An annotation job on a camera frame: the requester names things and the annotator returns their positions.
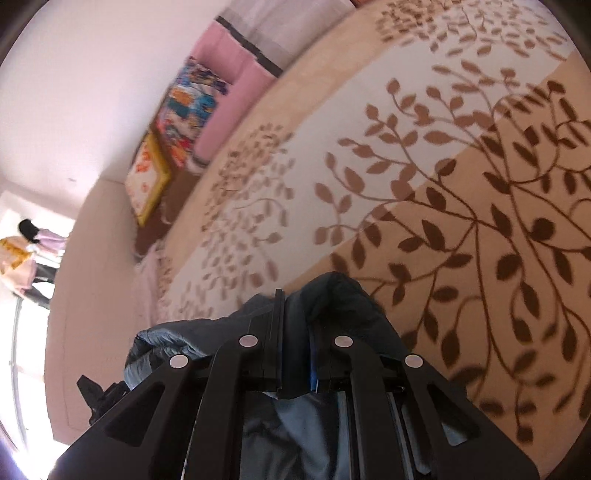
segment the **dark pants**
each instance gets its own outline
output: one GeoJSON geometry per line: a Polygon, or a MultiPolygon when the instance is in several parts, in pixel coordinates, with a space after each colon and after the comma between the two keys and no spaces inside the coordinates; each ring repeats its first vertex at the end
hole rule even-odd
{"type": "Polygon", "coordinates": [[[57,269],[48,265],[37,264],[37,271],[33,279],[33,285],[23,292],[26,299],[31,300],[40,307],[49,310],[49,299],[35,288],[35,283],[48,282],[55,284],[57,269]]]}

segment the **window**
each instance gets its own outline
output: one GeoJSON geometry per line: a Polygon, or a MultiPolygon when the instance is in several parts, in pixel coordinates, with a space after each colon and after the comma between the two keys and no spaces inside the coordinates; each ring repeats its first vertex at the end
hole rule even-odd
{"type": "MultiPolygon", "coordinates": [[[[52,293],[53,286],[46,285],[44,294],[50,297],[52,293]]],[[[8,347],[1,348],[0,420],[19,450],[15,460],[23,473],[31,480],[45,480],[67,448],[53,440],[47,415],[43,372],[48,311],[16,296],[12,302],[1,297],[4,312],[14,305],[14,320],[0,327],[2,347],[8,347]]]]}

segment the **gray cloth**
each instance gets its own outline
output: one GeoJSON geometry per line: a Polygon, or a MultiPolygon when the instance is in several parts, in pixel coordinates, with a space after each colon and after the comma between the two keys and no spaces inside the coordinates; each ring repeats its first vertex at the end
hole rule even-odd
{"type": "MultiPolygon", "coordinates": [[[[136,387],[172,356],[214,355],[227,340],[248,332],[250,320],[272,311],[273,300],[257,295],[229,317],[173,322],[140,332],[125,365],[136,387]]],[[[349,452],[344,398],[310,392],[309,326],[335,322],[377,353],[408,354],[379,306],[355,281],[324,274],[286,299],[283,391],[287,400],[263,393],[245,399],[241,480],[348,480],[349,452]]]]}

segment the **black hair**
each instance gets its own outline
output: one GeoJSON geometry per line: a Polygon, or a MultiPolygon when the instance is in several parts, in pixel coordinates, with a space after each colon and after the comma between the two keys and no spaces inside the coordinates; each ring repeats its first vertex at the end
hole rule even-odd
{"type": "Polygon", "coordinates": [[[31,219],[24,219],[21,223],[18,224],[18,231],[21,235],[29,240],[31,244],[38,244],[39,240],[36,240],[35,237],[39,233],[39,229],[33,225],[31,219]]]}

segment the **pink cushion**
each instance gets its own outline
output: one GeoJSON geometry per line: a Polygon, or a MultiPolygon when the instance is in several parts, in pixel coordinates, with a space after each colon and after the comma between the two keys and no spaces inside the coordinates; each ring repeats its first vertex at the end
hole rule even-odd
{"type": "Polygon", "coordinates": [[[191,56],[233,85],[195,142],[194,154],[206,163],[213,159],[276,78],[217,22],[199,39],[191,56]]]}
{"type": "Polygon", "coordinates": [[[228,83],[236,83],[254,56],[219,23],[213,22],[193,47],[191,56],[228,83]]]}
{"type": "Polygon", "coordinates": [[[193,148],[195,155],[204,161],[213,160],[217,151],[275,80],[257,62],[251,62],[203,128],[193,148]]]}

